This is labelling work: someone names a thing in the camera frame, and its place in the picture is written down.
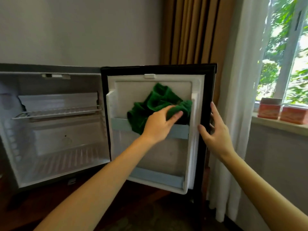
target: white wall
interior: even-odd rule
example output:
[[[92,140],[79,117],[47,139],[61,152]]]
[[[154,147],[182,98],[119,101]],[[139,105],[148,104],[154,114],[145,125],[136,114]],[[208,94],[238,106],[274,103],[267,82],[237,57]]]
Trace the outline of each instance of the white wall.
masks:
[[[308,215],[307,137],[251,124],[245,161]],[[236,223],[244,231],[269,231],[244,193],[241,194]]]
[[[0,0],[0,62],[159,63],[162,0]]]

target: brown curtain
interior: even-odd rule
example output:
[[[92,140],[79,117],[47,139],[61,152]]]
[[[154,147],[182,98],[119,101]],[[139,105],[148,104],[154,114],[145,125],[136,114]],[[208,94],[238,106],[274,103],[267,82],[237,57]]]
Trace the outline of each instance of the brown curtain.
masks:
[[[164,0],[160,63],[217,63],[215,104],[234,4],[235,0]]]

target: cleaning rag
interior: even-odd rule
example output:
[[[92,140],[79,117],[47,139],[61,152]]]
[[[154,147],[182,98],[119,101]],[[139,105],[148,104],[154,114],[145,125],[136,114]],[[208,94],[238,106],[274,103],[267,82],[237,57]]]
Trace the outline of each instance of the cleaning rag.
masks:
[[[190,112],[192,106],[191,100],[183,101],[171,88],[157,83],[144,102],[135,102],[132,110],[127,112],[127,119],[133,132],[142,134],[148,117],[169,105],[175,105],[168,110],[166,120],[169,120],[174,114],[183,111],[182,117],[176,124],[189,124]]]

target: refrigerator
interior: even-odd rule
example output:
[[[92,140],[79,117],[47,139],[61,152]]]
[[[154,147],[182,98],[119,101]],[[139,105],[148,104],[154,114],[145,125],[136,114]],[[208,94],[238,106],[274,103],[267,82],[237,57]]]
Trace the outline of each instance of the refrigerator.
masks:
[[[79,67],[0,64],[1,156],[18,190],[101,168],[139,134],[126,113],[156,83],[192,100],[189,124],[141,159],[128,180],[171,192],[201,190],[216,64]]]

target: person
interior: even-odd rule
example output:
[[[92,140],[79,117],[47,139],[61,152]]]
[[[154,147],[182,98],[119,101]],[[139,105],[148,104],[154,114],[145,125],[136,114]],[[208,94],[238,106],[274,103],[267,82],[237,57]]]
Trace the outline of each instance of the person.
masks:
[[[146,152],[167,137],[172,125],[183,115],[179,112],[166,121],[168,106],[153,113],[143,134],[115,160],[108,163],[78,190],[57,206],[35,229],[93,230],[100,221],[129,174]],[[259,211],[271,230],[308,230],[308,216],[265,182],[234,151],[229,130],[211,103],[214,133],[204,126],[199,132],[207,147],[228,168],[244,193]]]

